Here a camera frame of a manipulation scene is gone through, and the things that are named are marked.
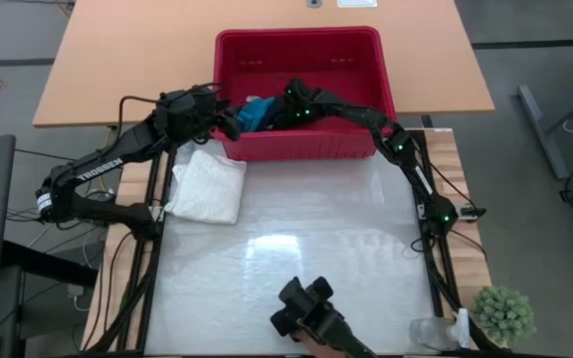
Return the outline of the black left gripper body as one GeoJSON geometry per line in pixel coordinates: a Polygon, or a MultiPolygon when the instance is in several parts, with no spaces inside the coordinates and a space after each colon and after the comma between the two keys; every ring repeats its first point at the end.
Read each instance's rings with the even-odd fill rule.
{"type": "Polygon", "coordinates": [[[193,104],[186,119],[186,136],[195,142],[206,142],[221,122],[221,113],[216,113],[218,95],[215,91],[189,91],[187,96],[193,104]]]}

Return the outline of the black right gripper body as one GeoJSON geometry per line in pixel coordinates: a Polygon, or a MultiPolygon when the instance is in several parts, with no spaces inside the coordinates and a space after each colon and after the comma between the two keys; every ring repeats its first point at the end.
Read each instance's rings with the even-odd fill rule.
{"type": "Polygon", "coordinates": [[[280,107],[276,117],[276,130],[294,129],[316,120],[315,110],[305,101],[289,96],[280,97],[280,107]]]}

